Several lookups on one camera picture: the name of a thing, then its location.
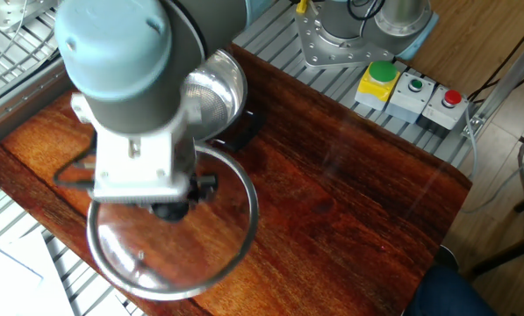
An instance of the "metal bowl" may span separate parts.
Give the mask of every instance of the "metal bowl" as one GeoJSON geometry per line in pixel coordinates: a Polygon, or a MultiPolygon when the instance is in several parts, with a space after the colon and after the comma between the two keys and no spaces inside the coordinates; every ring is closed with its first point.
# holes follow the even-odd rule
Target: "metal bowl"
{"type": "Polygon", "coordinates": [[[195,140],[209,140],[227,129],[242,114],[247,90],[246,77],[238,62],[229,53],[217,51],[188,75],[182,85],[182,103],[190,111],[199,111],[190,120],[191,136],[195,140]]]}
{"type": "Polygon", "coordinates": [[[203,159],[216,162],[214,166],[225,168],[221,172],[226,174],[226,190],[243,185],[239,194],[245,195],[240,198],[249,212],[241,207],[224,215],[213,212],[215,199],[181,222],[169,223],[139,206],[92,201],[87,225],[90,252],[98,268],[121,290],[152,300],[190,298],[222,280],[248,253],[258,225],[252,181],[229,155],[205,144],[197,144],[196,150],[203,159]]]}

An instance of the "wooden tabletop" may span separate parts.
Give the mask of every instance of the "wooden tabletop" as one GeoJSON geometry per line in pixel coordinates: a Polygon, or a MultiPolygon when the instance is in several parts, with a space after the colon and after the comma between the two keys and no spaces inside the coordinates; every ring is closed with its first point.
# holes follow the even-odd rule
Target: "wooden tabletop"
{"type": "MultiPolygon", "coordinates": [[[[192,299],[149,315],[400,315],[470,189],[459,171],[233,48],[247,109],[267,123],[233,158],[258,193],[260,223],[244,262],[192,299]]],[[[89,145],[65,93],[0,144],[0,187],[94,269],[90,199],[54,185],[89,145]]],[[[232,199],[232,192],[218,195],[232,199]]]]}

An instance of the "red button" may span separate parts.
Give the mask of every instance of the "red button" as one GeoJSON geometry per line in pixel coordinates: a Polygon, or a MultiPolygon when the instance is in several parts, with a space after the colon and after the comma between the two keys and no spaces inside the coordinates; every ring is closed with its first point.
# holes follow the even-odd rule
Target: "red button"
{"type": "Polygon", "coordinates": [[[457,105],[460,104],[461,101],[463,101],[463,96],[461,96],[458,91],[455,90],[449,90],[445,93],[445,102],[451,105],[457,105]]]}

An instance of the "white paper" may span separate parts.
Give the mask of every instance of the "white paper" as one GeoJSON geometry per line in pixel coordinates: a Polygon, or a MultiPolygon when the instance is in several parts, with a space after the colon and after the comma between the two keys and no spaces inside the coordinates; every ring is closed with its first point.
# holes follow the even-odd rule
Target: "white paper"
{"type": "Polygon", "coordinates": [[[0,251],[0,316],[18,315],[41,281],[40,275],[0,251]]]}
{"type": "Polygon", "coordinates": [[[131,316],[123,305],[115,298],[115,295],[109,295],[100,304],[94,307],[86,316],[131,316]]]}
{"type": "Polygon", "coordinates": [[[32,303],[25,306],[18,316],[74,316],[59,273],[40,232],[33,231],[0,248],[43,277],[43,282],[35,289],[32,303]]]}

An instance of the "floor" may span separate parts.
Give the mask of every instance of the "floor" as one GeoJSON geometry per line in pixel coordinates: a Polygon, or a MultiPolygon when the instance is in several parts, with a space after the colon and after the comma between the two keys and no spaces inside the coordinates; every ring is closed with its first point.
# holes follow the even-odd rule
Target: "floor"
{"type": "MultiPolygon", "coordinates": [[[[441,22],[412,66],[440,83],[470,94],[488,79],[523,36],[524,2],[521,7],[511,0],[431,3],[441,22]]],[[[478,143],[479,169],[465,210],[482,204],[518,168],[520,136],[524,137],[524,85],[505,101],[482,133],[478,143]]],[[[470,173],[472,162],[470,154],[461,167],[464,174],[470,173]]],[[[462,270],[524,238],[524,214],[511,211],[523,198],[516,177],[489,207],[457,216],[444,245],[453,250],[462,270]]],[[[479,277],[473,286],[499,315],[524,316],[524,256],[479,277]]]]}

